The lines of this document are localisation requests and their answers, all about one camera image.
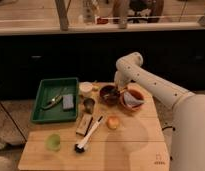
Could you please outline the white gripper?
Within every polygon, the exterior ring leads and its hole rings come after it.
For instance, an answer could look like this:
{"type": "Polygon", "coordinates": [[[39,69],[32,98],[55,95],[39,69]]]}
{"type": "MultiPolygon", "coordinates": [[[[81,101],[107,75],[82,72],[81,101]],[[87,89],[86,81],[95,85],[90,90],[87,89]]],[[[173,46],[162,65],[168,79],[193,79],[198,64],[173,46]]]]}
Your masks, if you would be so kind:
{"type": "Polygon", "coordinates": [[[114,83],[119,90],[122,90],[130,83],[130,79],[123,75],[120,71],[117,71],[114,76],[114,83]]]}

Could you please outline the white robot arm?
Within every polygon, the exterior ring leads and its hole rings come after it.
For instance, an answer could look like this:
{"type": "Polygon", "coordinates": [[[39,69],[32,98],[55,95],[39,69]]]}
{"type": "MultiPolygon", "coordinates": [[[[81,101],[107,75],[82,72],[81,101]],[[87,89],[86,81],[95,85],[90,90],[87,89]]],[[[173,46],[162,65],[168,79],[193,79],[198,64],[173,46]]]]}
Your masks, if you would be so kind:
{"type": "Polygon", "coordinates": [[[114,81],[122,89],[131,81],[149,91],[174,115],[169,171],[205,171],[205,94],[195,94],[141,68],[133,52],[116,61],[114,81]]]}

